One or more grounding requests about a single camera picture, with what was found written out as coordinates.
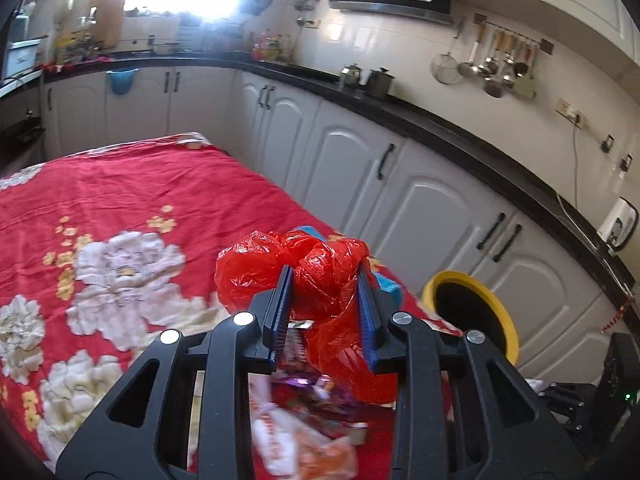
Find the red floral tablecloth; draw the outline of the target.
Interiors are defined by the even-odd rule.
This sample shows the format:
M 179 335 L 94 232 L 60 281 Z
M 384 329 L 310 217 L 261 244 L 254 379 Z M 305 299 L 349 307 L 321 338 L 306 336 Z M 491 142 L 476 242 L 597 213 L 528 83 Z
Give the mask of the red floral tablecloth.
M 167 327 L 227 314 L 218 255 L 254 232 L 344 237 L 197 133 L 65 156 L 1 181 L 1 474 L 47 479 Z

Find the white storage box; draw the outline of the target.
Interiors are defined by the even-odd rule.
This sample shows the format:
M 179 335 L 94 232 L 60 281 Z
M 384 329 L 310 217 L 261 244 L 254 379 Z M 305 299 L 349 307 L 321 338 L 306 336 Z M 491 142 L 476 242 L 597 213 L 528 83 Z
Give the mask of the white storage box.
M 29 39 L 6 44 L 2 79 L 30 72 L 36 65 L 40 39 Z

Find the steel strainer ladle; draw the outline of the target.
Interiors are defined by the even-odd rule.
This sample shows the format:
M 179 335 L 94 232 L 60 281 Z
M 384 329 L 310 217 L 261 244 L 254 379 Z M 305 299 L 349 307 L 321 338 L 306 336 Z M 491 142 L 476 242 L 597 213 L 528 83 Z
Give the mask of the steel strainer ladle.
M 452 55 L 452 52 L 454 52 L 454 47 L 457 45 L 460 35 L 463 32 L 465 22 L 465 16 L 460 18 L 448 50 L 432 59 L 430 65 L 431 74 L 440 84 L 449 86 L 450 84 L 456 84 L 461 78 L 458 72 L 458 61 Z

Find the dark green pot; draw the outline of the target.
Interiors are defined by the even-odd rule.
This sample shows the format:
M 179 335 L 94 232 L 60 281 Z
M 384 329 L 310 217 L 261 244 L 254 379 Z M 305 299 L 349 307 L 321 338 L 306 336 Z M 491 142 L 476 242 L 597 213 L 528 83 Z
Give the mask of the dark green pot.
M 385 67 L 371 70 L 364 85 L 364 92 L 371 98 L 386 100 L 394 79 L 395 77 Z

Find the white toaster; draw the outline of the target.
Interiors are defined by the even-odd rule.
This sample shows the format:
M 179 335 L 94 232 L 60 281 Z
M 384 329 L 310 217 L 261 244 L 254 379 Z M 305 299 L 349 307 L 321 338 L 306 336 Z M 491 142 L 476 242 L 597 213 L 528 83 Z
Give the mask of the white toaster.
M 638 208 L 620 196 L 598 227 L 597 233 L 609 252 L 620 252 L 634 235 L 638 223 Z

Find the blue wall plate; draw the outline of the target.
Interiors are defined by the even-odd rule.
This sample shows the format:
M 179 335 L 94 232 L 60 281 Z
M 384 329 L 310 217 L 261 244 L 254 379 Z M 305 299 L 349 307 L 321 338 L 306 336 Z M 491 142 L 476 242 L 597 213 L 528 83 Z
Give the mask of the blue wall plate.
M 239 12 L 250 16 L 263 14 L 273 3 L 273 0 L 240 0 Z

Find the purple snack wrapper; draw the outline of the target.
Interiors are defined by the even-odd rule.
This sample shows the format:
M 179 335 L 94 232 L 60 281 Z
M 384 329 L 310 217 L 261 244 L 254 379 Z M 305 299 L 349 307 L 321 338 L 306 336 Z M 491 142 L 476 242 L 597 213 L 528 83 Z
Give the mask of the purple snack wrapper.
M 278 368 L 270 376 L 273 402 L 332 440 L 349 437 L 353 445 L 364 445 L 371 417 L 367 405 L 308 362 L 305 332 L 294 327 L 286 334 Z

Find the white printed plastic bag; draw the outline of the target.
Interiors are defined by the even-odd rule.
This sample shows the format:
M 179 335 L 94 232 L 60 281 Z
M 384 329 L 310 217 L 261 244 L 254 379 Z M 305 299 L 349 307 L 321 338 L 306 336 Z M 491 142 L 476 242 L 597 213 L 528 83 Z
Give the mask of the white printed plastic bag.
M 250 426 L 265 470 L 279 479 L 353 479 L 356 448 L 349 437 L 330 439 L 277 406 L 270 380 L 250 374 Z

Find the red plastic bag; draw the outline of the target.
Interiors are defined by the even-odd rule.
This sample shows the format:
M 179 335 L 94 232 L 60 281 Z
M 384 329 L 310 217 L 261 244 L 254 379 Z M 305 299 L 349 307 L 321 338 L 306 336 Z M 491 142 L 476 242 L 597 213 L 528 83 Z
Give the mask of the red plastic bag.
M 362 240 L 319 240 L 301 230 L 255 231 L 218 255 L 214 280 L 219 301 L 231 313 L 245 310 L 258 292 L 277 285 L 284 266 L 293 270 L 290 318 L 310 321 L 303 336 L 307 362 L 329 376 L 355 400 L 390 404 L 396 400 L 393 374 L 375 375 L 362 354 L 357 275 L 370 269 Z

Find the yellow rimmed trash bin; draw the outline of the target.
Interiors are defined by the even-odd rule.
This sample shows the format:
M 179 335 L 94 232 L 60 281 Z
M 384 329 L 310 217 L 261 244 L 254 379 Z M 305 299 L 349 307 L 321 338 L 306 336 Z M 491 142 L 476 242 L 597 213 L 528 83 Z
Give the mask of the yellow rimmed trash bin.
M 512 364 L 518 364 L 520 340 L 508 310 L 500 299 L 476 278 L 460 271 L 439 272 L 425 284 L 422 302 L 462 332 L 484 333 Z

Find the steel kettle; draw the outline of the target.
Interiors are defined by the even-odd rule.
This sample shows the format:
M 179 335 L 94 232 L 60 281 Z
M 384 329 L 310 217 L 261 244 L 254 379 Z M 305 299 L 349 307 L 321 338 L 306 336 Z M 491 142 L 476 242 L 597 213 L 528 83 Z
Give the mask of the steel kettle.
M 362 69 L 357 63 L 346 64 L 340 71 L 338 86 L 341 90 L 357 90 L 360 87 Z

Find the wooden cutting board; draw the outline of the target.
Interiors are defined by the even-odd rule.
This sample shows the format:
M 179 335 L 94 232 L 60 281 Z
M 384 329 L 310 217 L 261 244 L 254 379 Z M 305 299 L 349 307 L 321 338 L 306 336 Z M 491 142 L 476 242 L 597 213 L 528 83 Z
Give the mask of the wooden cutting board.
M 119 42 L 125 17 L 125 1 L 90 0 L 90 8 L 94 10 L 92 36 L 103 49 L 114 48 Z

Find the steel soup ladle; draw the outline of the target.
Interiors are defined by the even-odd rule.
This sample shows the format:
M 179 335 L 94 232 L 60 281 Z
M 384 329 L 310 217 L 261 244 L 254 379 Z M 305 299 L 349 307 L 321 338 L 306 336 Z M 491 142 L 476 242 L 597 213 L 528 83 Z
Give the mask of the steel soup ladle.
M 478 66 L 476 58 L 480 44 L 482 43 L 486 32 L 486 23 L 480 23 L 477 29 L 477 35 L 470 53 L 469 58 L 458 65 L 458 73 L 463 78 L 474 78 L 478 74 Z

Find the blue hanging basket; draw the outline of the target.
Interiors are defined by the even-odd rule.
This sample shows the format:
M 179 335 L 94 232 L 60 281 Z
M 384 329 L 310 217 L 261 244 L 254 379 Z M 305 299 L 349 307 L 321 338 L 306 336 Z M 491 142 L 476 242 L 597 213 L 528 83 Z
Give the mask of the blue hanging basket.
M 139 70 L 108 70 L 106 79 L 114 96 L 126 96 L 134 85 L 134 77 Z

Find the black kitchen countertop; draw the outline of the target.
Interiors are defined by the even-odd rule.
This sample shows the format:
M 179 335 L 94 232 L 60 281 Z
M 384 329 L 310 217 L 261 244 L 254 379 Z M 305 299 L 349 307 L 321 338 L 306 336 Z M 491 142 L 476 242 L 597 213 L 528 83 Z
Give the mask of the black kitchen countertop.
M 392 130 L 398 136 L 415 140 L 445 156 L 489 185 L 534 219 L 585 267 L 616 307 L 626 307 L 624 320 L 634 330 L 639 315 L 623 291 L 634 278 L 622 260 L 610 256 L 594 227 L 567 200 L 512 157 L 452 122 L 423 108 L 391 96 L 377 100 L 363 91 L 342 91 L 337 76 L 305 67 L 286 67 L 278 63 L 243 62 L 232 58 L 186 58 L 185 56 L 134 56 L 91 62 L 53 65 L 43 70 L 47 84 L 108 70 L 150 67 L 215 67 L 244 70 L 282 82 L 290 87 L 320 96 L 328 102 Z

